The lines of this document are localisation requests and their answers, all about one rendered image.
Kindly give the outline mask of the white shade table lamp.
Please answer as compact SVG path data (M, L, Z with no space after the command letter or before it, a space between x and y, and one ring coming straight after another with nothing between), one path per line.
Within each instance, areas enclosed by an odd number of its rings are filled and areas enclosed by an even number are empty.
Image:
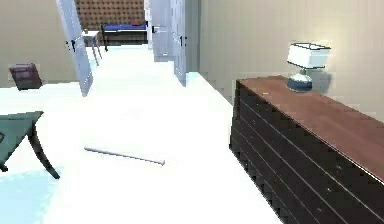
M292 43L289 46L287 62L300 70L288 78L287 87L295 92L311 91L313 82L307 72L324 69L330 50L330 47L314 43Z

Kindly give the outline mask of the maroon box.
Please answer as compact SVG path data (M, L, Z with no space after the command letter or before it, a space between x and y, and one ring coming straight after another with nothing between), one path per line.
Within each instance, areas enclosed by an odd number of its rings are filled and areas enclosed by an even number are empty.
M42 86L42 80L34 63L15 64L9 71L19 91L39 89Z

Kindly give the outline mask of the white baseball bat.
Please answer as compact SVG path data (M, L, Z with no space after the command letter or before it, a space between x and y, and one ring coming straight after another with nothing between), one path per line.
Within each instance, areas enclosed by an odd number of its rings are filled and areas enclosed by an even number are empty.
M100 154L105 154L105 155L120 156L120 157L124 157L124 158L142 160L142 161L146 161L146 162L160 164L161 166L165 165L165 160L151 160L151 159L141 158L141 157L137 157L137 156L131 156L131 155L126 155L126 154L121 154L121 153L109 152L109 151L105 151L105 150L98 150L98 149L89 148L89 147L84 147L84 150L86 150L88 152L95 152L95 153L100 153Z

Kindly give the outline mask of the white room door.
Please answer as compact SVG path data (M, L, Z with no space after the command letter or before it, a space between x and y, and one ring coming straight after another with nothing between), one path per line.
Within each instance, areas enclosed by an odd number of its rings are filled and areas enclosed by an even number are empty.
M150 0L152 49L155 62L172 59L171 44L171 1ZM152 33L152 26L159 27L158 33Z
M82 96L86 97L93 83L93 76L76 10L76 3L75 0L56 0L56 4L80 90Z
M185 0L171 0L174 74L186 86Z

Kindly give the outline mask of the dark brown chest of drawers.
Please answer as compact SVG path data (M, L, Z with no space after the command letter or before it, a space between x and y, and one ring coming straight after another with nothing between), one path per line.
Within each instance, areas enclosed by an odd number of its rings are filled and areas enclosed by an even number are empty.
M384 224L384 123L286 78L236 82L229 148L283 224Z

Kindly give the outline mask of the dark green table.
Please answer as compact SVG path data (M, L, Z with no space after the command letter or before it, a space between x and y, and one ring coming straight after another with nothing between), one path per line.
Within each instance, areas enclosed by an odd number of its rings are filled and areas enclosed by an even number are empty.
M36 123L43 114L43 111L33 111L0 115L0 171L8 171L6 166L7 160L15 152L23 139L27 138L36 157L46 171L54 179L60 178L60 175L44 153L37 135Z

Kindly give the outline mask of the small white side table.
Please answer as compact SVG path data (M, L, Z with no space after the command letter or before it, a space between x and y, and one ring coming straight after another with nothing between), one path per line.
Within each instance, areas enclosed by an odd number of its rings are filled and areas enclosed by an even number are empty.
M82 32L83 39L91 42L91 49L95 58L96 65L99 65L98 59L102 58L100 47L98 44L98 31L84 30Z

